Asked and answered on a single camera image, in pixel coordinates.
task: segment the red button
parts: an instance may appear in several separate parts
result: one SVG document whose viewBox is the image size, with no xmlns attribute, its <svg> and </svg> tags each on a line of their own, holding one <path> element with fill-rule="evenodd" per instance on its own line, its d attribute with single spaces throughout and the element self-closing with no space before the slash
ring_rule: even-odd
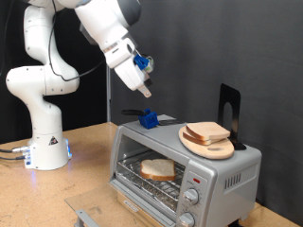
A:
<svg viewBox="0 0 303 227">
<path fill-rule="evenodd" d="M 200 183 L 200 181 L 196 178 L 194 178 L 193 181 L 196 182 L 196 183 Z"/>
</svg>

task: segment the label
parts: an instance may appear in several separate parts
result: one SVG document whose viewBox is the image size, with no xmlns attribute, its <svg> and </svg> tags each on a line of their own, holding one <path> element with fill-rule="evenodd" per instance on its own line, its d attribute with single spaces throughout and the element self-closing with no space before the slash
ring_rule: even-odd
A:
<svg viewBox="0 0 303 227">
<path fill-rule="evenodd" d="M 49 146 L 58 144 L 58 140 L 53 136 L 49 142 Z"/>
<path fill-rule="evenodd" d="M 124 201 L 124 203 L 130 207 L 133 211 L 138 212 L 138 208 L 136 208 L 134 205 L 132 205 L 129 201 Z"/>
</svg>

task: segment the power cord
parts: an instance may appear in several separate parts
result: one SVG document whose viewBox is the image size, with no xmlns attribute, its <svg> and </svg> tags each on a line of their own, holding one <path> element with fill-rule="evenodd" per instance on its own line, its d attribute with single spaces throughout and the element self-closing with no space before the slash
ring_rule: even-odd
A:
<svg viewBox="0 0 303 227">
<path fill-rule="evenodd" d="M 10 2 L 10 6 L 9 6 L 9 14 L 7 17 L 7 21 L 6 21 L 6 26 L 4 28 L 4 41 L 3 41 L 3 61 L 2 61 L 2 66 L 1 66 L 1 72 L 0 72 L 0 77 L 3 74 L 3 69 L 5 66 L 5 60 L 6 60 L 6 42 L 7 42 L 7 32 L 8 32 L 8 23 L 9 23 L 9 17 L 11 15 L 11 9 L 12 9 L 12 5 L 14 3 L 15 0 L 11 0 Z"/>
<path fill-rule="evenodd" d="M 73 80 L 73 79 L 78 79 L 78 78 L 81 78 L 83 76 L 86 76 L 88 74 L 90 74 L 91 72 L 93 72 L 95 69 L 97 69 L 99 66 L 101 66 L 105 60 L 103 60 L 102 62 L 100 62 L 98 65 L 96 65 L 94 68 L 92 68 L 91 70 L 87 71 L 86 73 L 83 73 L 83 74 L 80 74 L 78 76 L 76 76 L 75 78 L 71 78 L 71 79 L 65 79 L 62 75 L 60 74 L 56 74 L 54 69 L 53 69 L 53 65 L 51 63 L 51 58 L 50 58 L 50 44 L 51 44 L 51 37 L 54 33 L 54 27 L 55 27 L 55 23 L 56 23 L 56 19 L 57 19 L 57 9 L 56 9 L 56 5 L 55 5 L 55 2 L 54 0 L 52 0 L 52 3 L 53 3 L 53 6 L 54 6 L 54 10 L 55 10 L 55 15 L 54 15 L 54 21 L 53 21 L 53 27 L 51 28 L 51 32 L 50 32 L 50 38 L 49 38 L 49 44 L 48 44 L 48 58 L 49 58 L 49 64 L 50 64 L 50 67 L 51 67 L 51 70 L 53 71 L 53 73 L 58 76 L 58 77 L 61 77 L 64 81 L 70 81 L 70 80 Z"/>
<path fill-rule="evenodd" d="M 26 156 L 19 156 L 16 158 L 4 158 L 4 157 L 0 157 L 0 159 L 4 159 L 4 160 L 24 160 L 26 159 Z"/>
<path fill-rule="evenodd" d="M 2 153 L 12 153 L 12 150 L 10 150 L 10 149 L 0 149 L 0 152 L 2 152 Z"/>
</svg>

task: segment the oven tray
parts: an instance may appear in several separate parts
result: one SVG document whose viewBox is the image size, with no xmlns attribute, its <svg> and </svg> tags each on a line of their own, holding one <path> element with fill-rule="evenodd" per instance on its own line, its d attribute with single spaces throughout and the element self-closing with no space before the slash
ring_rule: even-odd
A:
<svg viewBox="0 0 303 227">
<path fill-rule="evenodd" d="M 168 158 L 154 150 L 140 153 L 118 162 L 120 166 L 128 170 L 126 173 L 120 173 L 119 175 L 122 175 L 124 179 L 130 181 L 157 201 L 164 203 L 175 213 L 177 210 L 185 167 L 175 162 L 176 178 L 174 181 L 160 182 L 152 179 L 144 179 L 140 176 L 140 164 L 146 159 L 153 160 Z"/>
</svg>

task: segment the gray wall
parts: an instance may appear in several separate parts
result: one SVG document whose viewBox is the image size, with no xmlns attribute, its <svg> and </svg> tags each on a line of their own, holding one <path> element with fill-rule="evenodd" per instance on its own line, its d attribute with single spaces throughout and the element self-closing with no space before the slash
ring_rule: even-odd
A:
<svg viewBox="0 0 303 227">
<path fill-rule="evenodd" d="M 120 111 L 145 108 L 217 121 L 221 83 L 236 88 L 239 139 L 262 152 L 258 200 L 303 225 L 303 1 L 140 2 L 130 31 L 154 57 L 152 97 L 112 75 L 112 121 L 136 120 Z"/>
</svg>

